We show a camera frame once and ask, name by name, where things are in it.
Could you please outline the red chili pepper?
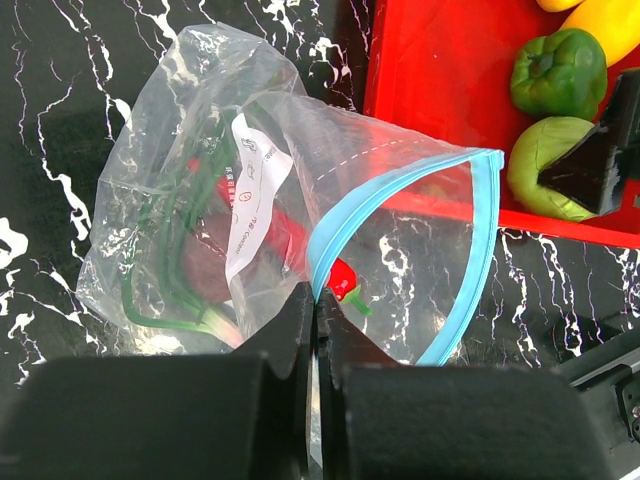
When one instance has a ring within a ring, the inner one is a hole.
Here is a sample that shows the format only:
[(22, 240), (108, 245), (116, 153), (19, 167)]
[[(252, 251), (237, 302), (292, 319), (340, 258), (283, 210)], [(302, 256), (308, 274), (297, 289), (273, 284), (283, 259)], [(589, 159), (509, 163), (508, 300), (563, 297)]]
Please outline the red chili pepper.
[[(231, 194), (226, 181), (221, 179), (217, 184), (217, 194), (223, 200), (225, 210), (231, 216)], [(267, 247), (284, 261), (284, 266), (303, 278), (306, 275), (306, 244), (308, 232), (296, 221), (281, 210), (275, 208), (272, 221), (266, 234)], [(328, 287), (341, 303), (353, 305), (364, 316), (372, 314), (372, 310), (360, 298), (361, 286), (355, 271), (343, 260), (336, 259), (330, 270)]]

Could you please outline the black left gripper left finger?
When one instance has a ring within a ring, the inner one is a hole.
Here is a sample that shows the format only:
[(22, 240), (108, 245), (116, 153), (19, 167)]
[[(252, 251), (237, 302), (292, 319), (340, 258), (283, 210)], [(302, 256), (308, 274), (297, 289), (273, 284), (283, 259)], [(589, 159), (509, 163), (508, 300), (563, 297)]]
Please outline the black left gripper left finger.
[(5, 479), (302, 479), (314, 296), (228, 354), (58, 359), (1, 427)]

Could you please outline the clear blue zip bag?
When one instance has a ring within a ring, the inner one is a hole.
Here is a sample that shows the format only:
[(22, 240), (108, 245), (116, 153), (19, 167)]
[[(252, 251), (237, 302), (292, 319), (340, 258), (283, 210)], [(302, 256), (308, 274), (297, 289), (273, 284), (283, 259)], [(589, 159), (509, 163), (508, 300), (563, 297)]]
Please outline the clear blue zip bag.
[[(223, 111), (231, 114), (232, 160), (219, 179), (231, 194), (231, 299), (217, 304), (242, 343), (296, 285), (333, 294), (330, 270), (341, 259), (372, 310), (364, 316), (338, 301), (357, 328), (398, 362), (450, 361), (492, 263), (503, 153), (329, 106), (306, 93), (294, 64), (268, 42), (224, 24), (183, 29), (136, 100), (98, 180), (78, 298), (157, 352), (234, 349), (205, 333), (138, 326), (121, 300), (136, 241), (136, 307), (180, 317), (159, 292), (156, 242), (138, 238), (136, 226), (147, 200), (162, 208), (161, 184), (187, 138), (203, 139), (199, 124)], [(308, 232), (303, 278), (267, 247), (275, 208)]]

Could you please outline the purple passion fruit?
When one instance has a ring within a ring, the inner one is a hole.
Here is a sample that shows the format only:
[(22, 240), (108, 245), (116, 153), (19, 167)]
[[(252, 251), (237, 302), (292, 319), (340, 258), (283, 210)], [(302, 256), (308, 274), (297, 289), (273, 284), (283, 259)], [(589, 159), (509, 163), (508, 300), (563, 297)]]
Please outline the purple passion fruit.
[(231, 299), (226, 275), (226, 257), (231, 216), (211, 214), (202, 218), (187, 237), (182, 269), (189, 286), (210, 303)]

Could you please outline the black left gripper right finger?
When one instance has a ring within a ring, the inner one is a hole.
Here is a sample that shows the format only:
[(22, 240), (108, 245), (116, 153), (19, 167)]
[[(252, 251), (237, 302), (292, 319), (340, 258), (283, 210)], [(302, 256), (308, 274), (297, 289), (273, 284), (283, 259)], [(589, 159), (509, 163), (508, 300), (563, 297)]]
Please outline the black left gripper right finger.
[(609, 479), (577, 393), (517, 367), (406, 366), (317, 305), (327, 479)]

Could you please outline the pale green cabbage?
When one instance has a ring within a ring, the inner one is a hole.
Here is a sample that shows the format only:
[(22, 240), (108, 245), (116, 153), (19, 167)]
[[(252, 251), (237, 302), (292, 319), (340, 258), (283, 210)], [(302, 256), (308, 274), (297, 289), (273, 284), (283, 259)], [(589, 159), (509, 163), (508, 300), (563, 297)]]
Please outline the pale green cabbage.
[(547, 117), (527, 128), (515, 142), (507, 165), (507, 184), (528, 212), (579, 223), (595, 215), (568, 197), (540, 186), (538, 174), (567, 153), (594, 126), (576, 117)]

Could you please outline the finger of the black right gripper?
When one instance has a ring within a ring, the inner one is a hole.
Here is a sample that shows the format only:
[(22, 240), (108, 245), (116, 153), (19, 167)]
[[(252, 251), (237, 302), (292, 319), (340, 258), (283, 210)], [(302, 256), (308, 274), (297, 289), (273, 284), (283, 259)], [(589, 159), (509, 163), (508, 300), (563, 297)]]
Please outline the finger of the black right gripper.
[(585, 208), (607, 215), (622, 205), (624, 188), (639, 159), (639, 70), (616, 79), (600, 120), (538, 174), (537, 183)]

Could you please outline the green bell pepper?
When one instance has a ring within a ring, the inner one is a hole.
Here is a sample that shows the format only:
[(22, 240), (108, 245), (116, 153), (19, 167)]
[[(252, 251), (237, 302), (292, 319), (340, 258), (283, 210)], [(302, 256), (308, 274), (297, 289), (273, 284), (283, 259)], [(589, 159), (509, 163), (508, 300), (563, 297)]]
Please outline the green bell pepper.
[(528, 41), (510, 79), (512, 103), (533, 117), (595, 118), (608, 86), (603, 48), (590, 33), (559, 30)]

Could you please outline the green scallion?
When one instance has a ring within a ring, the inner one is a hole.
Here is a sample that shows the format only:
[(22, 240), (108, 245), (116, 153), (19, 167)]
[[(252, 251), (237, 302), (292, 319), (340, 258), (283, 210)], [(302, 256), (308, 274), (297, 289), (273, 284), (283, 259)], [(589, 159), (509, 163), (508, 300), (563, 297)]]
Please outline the green scallion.
[(178, 309), (177, 319), (148, 317), (140, 313), (134, 301), (133, 277), (139, 269), (137, 258), (141, 250), (133, 241), (127, 251), (127, 267), (122, 272), (121, 300), (129, 321), (146, 328), (163, 328), (205, 333), (236, 348), (242, 343), (238, 327), (222, 312), (216, 302), (209, 302), (190, 286), (182, 272), (182, 254), (187, 238), (204, 218), (212, 189), (231, 165), (231, 114), (221, 112), (199, 126), (205, 136), (187, 138), (180, 149), (177, 166), (166, 174), (161, 189), (168, 192), (160, 200), (153, 197), (143, 204), (136, 234), (156, 242), (156, 280), (163, 300)]

